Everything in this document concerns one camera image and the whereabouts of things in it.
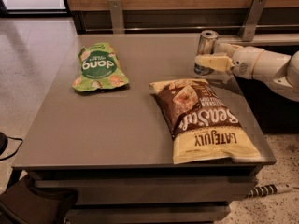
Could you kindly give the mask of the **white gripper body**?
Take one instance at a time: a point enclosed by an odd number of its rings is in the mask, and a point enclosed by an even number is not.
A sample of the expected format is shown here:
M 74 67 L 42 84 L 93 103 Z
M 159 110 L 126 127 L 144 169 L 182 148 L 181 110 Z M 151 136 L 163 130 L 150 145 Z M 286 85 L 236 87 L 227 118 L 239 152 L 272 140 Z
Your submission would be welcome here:
M 233 74 L 237 77 L 253 79 L 254 66 L 263 52 L 264 49 L 251 46 L 238 49 L 232 57 Z

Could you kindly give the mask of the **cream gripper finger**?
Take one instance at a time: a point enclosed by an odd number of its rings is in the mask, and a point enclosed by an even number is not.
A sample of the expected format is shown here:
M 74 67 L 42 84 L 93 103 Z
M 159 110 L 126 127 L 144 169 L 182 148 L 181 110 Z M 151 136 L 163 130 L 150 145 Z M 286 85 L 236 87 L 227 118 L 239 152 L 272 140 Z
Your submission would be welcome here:
M 214 53 L 232 58 L 238 49 L 241 49 L 241 46 L 230 43 L 217 43 L 214 46 Z
M 228 71 L 234 66 L 232 59 L 224 55 L 198 55 L 195 57 L 195 62 L 201 66 L 221 72 Z

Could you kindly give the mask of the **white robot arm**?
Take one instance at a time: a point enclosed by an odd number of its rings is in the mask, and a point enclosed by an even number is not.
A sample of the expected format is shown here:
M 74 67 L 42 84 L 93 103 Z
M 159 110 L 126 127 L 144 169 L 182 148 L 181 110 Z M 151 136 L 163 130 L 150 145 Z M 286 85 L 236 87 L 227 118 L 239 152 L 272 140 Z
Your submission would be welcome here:
M 213 54 L 197 55 L 195 63 L 261 81 L 272 92 L 299 102 L 299 52 L 291 56 L 253 46 L 218 43 Z

